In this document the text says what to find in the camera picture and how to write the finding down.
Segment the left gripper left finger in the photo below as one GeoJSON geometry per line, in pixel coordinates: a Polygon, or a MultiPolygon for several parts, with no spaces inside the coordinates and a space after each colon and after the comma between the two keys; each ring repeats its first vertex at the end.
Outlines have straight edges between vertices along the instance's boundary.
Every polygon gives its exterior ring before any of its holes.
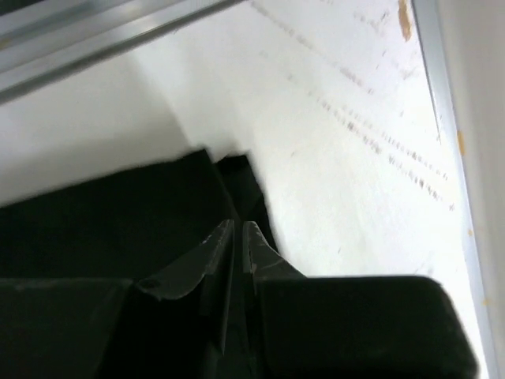
{"type": "Polygon", "coordinates": [[[234,222],[131,286],[99,378],[214,378],[224,355],[234,222]]]}

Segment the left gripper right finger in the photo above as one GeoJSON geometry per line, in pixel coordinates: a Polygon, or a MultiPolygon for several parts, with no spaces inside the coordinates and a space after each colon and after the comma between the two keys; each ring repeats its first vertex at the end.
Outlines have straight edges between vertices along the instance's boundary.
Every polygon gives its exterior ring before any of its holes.
{"type": "Polygon", "coordinates": [[[243,273],[254,378],[309,378],[312,372],[311,283],[267,242],[244,227],[243,273]]]}

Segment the black trousers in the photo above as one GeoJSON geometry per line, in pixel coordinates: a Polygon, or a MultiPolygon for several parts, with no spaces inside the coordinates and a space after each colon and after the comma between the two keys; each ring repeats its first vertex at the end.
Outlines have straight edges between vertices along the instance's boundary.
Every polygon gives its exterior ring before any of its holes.
{"type": "Polygon", "coordinates": [[[202,149],[3,207],[1,275],[138,280],[224,220],[256,222],[274,242],[248,157],[213,162],[202,149]]]}

